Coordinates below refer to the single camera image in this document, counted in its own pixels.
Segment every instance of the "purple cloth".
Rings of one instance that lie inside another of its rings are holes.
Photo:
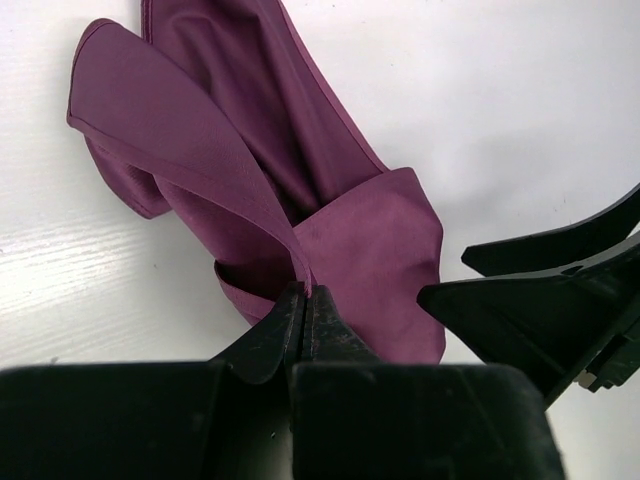
[[[411,169],[389,171],[278,0],[142,3],[143,38],[84,33],[68,122],[133,210],[174,210],[255,324],[292,280],[327,285],[383,359],[437,363],[416,303],[438,282],[442,227]]]

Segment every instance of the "white tabletop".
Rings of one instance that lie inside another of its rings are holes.
[[[635,0],[288,0],[390,167],[412,166],[465,246],[581,220],[640,182]],[[210,358],[247,330],[173,214],[137,217],[65,124],[84,27],[136,0],[0,1],[0,367]],[[446,362],[477,362],[451,335]],[[569,477],[640,478],[640,375],[549,415]]]

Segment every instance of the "cloth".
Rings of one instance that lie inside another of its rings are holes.
[[[438,282],[441,224],[414,172],[390,171],[278,0],[144,0],[143,37],[93,22],[68,123],[145,218],[174,210],[251,323],[285,285],[327,285],[381,358],[437,363],[444,331],[416,303]]]

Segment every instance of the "folded cloth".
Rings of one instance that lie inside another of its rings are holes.
[[[327,285],[381,358],[437,363],[416,303],[438,282],[442,227],[414,172],[375,155],[278,0],[142,2],[143,38],[85,31],[68,122],[146,218],[174,210],[251,323],[285,285]]]

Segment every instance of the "white wooden surface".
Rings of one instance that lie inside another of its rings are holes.
[[[321,70],[469,244],[580,220],[640,181],[634,0],[288,0]],[[136,0],[0,1],[0,367],[209,358],[247,326],[172,215],[129,211],[65,124],[89,21],[138,31]],[[449,338],[445,361],[477,361]],[[550,409],[569,476],[640,478],[640,376]]]

